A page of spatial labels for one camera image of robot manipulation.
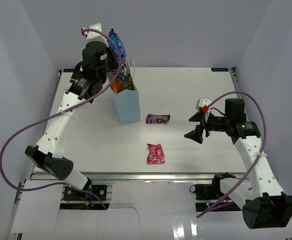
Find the orange Kettle chips bag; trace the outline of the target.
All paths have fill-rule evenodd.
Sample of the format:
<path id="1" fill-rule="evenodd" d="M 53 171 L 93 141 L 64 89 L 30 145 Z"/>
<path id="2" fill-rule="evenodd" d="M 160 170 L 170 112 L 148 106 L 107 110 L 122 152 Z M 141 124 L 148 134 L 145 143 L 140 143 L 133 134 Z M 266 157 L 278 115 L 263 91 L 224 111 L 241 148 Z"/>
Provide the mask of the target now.
<path id="1" fill-rule="evenodd" d="M 114 74 L 111 74 L 113 83 L 111 84 L 111 89 L 115 94 L 120 93 L 123 91 L 123 86 L 120 79 L 114 79 Z"/>

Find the green yellow Fox's candy bag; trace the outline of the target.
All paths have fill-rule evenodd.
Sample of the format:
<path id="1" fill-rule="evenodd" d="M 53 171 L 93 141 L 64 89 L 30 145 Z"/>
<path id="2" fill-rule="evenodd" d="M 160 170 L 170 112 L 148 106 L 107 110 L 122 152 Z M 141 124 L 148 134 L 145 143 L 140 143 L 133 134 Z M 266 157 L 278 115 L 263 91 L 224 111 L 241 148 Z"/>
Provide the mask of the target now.
<path id="1" fill-rule="evenodd" d="M 124 90 L 131 90 L 131 91 L 135 90 L 134 84 L 133 84 L 133 79 L 132 79 L 132 76 L 130 74 L 127 76 L 127 84 L 125 85 Z"/>

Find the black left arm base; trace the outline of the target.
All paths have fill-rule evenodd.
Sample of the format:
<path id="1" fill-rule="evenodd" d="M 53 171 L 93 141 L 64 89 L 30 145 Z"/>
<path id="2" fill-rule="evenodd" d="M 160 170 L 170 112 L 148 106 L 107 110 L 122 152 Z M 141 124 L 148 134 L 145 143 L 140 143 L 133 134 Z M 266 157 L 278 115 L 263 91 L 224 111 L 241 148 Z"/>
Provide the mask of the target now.
<path id="1" fill-rule="evenodd" d="M 109 207 L 107 199 L 107 185 L 92 185 L 88 191 L 94 193 L 105 205 L 106 208 L 97 200 L 94 195 L 76 191 L 69 186 L 64 187 L 60 209 L 61 210 L 107 210 Z"/>

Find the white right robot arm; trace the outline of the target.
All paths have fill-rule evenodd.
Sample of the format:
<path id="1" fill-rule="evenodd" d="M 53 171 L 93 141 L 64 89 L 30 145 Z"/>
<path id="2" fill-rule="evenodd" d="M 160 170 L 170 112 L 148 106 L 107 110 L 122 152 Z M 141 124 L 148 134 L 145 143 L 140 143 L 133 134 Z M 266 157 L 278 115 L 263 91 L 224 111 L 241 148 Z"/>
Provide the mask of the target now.
<path id="1" fill-rule="evenodd" d="M 229 194 L 242 210 L 245 224 L 250 229 L 286 227 L 292 217 L 292 195 L 287 195 L 276 180 L 261 149 L 260 131 L 255 122 L 247 121 L 245 102 L 226 99 L 223 116 L 213 115 L 208 108 L 210 103 L 204 98 L 197 101 L 197 113 L 189 119 L 197 125 L 184 137 L 202 144 L 210 132 L 225 132 L 243 160 L 252 187 L 239 185 Z"/>

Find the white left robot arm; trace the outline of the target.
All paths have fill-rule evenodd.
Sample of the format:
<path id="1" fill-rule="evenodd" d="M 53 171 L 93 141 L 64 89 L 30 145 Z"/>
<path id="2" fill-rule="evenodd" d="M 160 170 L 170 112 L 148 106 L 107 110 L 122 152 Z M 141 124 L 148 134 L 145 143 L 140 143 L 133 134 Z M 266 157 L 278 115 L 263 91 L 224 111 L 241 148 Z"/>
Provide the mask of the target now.
<path id="1" fill-rule="evenodd" d="M 41 170 L 74 187 L 74 193 L 85 200 L 91 195 L 91 181 L 74 168 L 64 153 L 83 113 L 103 89 L 110 71 L 118 63 L 108 44 L 92 41 L 82 51 L 79 62 L 67 83 L 58 116 L 52 119 L 42 138 L 35 146 L 28 146 L 25 154 Z"/>

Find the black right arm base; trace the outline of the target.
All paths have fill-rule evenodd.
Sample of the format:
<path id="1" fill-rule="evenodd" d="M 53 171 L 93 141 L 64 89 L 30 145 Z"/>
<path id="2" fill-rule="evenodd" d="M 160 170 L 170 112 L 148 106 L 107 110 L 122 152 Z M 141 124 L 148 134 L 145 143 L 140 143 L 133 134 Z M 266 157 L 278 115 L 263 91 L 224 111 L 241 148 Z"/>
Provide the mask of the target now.
<path id="1" fill-rule="evenodd" d="M 197 212 L 203 212 L 210 208 L 220 197 L 214 192 L 212 184 L 193 184 L 189 191 L 195 197 L 195 206 Z M 236 212 L 241 211 L 240 208 L 227 197 L 214 212 Z"/>

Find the light blue paper bag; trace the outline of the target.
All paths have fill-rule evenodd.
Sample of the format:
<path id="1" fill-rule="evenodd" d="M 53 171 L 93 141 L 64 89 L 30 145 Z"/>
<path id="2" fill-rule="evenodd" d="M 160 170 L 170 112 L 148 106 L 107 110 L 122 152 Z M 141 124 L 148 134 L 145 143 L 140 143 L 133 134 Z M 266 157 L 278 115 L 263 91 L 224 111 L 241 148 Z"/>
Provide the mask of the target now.
<path id="1" fill-rule="evenodd" d="M 131 57 L 130 60 L 126 62 L 126 75 L 125 75 L 126 81 L 121 80 L 123 88 L 127 84 L 127 76 L 131 75 L 133 78 L 134 73 L 135 73 L 135 61 Z M 139 92 L 135 84 L 134 84 L 134 88 L 135 90 L 123 90 L 118 94 L 115 94 L 111 90 L 115 108 L 116 108 L 116 111 L 119 117 L 119 122 L 121 125 L 131 124 L 131 123 L 139 122 L 141 120 Z"/>

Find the blue label left corner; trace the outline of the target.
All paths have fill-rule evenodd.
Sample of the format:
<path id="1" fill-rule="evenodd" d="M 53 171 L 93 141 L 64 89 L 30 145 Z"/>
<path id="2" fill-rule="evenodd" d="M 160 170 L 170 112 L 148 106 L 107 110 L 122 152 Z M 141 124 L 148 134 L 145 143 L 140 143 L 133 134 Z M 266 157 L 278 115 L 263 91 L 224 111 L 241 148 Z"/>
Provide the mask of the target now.
<path id="1" fill-rule="evenodd" d="M 73 69 L 73 68 L 64 68 L 64 69 L 62 70 L 62 72 L 63 72 L 63 73 L 72 73 L 72 72 L 74 72 L 74 69 Z"/>

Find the blue label corner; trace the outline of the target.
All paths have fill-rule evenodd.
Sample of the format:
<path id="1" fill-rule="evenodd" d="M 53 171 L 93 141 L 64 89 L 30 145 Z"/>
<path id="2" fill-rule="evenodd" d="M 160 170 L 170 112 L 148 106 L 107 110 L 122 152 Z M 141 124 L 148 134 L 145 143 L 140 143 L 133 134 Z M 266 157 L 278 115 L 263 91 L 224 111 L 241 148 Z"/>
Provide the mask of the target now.
<path id="1" fill-rule="evenodd" d="M 226 67 L 212 67 L 211 71 L 213 71 L 213 72 L 228 72 L 229 69 Z"/>
<path id="2" fill-rule="evenodd" d="M 72 73 L 72 72 L 74 72 L 74 69 L 73 69 L 73 68 L 64 68 L 64 69 L 62 70 L 62 72 L 63 72 L 63 73 Z"/>

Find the red pink candy packet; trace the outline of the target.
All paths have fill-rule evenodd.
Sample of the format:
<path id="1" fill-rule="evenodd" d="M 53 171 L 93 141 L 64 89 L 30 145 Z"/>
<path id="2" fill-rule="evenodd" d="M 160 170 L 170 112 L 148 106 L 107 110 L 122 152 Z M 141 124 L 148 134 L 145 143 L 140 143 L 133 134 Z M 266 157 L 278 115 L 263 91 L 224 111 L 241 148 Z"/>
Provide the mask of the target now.
<path id="1" fill-rule="evenodd" d="M 161 144 L 147 144 L 149 148 L 149 154 L 147 156 L 147 164 L 164 164 L 165 155 Z"/>

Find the purple Skittles packet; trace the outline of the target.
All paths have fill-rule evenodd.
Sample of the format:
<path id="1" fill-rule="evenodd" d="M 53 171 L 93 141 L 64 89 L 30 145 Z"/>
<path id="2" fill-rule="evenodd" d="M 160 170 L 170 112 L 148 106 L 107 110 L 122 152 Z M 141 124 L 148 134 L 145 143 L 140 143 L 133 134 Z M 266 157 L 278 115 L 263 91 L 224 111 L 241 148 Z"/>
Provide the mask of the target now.
<path id="1" fill-rule="evenodd" d="M 166 124 L 170 120 L 170 115 L 148 114 L 146 117 L 147 124 Z"/>

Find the blue label right corner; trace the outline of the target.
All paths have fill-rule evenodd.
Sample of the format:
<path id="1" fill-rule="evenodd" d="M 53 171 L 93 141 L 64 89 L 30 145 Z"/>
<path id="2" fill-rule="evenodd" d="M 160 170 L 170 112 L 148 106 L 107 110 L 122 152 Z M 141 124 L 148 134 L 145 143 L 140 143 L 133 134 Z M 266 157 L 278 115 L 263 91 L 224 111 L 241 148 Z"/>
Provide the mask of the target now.
<path id="1" fill-rule="evenodd" d="M 212 67 L 211 71 L 213 71 L 213 72 L 228 72 L 229 69 L 226 67 Z"/>

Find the aluminium front frame rail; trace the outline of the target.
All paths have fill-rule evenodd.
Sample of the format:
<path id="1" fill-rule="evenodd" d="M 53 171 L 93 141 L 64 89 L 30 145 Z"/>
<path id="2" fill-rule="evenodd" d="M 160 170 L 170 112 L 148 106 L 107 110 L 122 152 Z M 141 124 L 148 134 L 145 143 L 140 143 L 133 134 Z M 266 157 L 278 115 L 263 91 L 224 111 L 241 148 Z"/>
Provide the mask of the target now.
<path id="1" fill-rule="evenodd" d="M 93 182 L 100 181 L 211 181 L 216 173 L 162 173 L 162 172 L 84 172 Z"/>

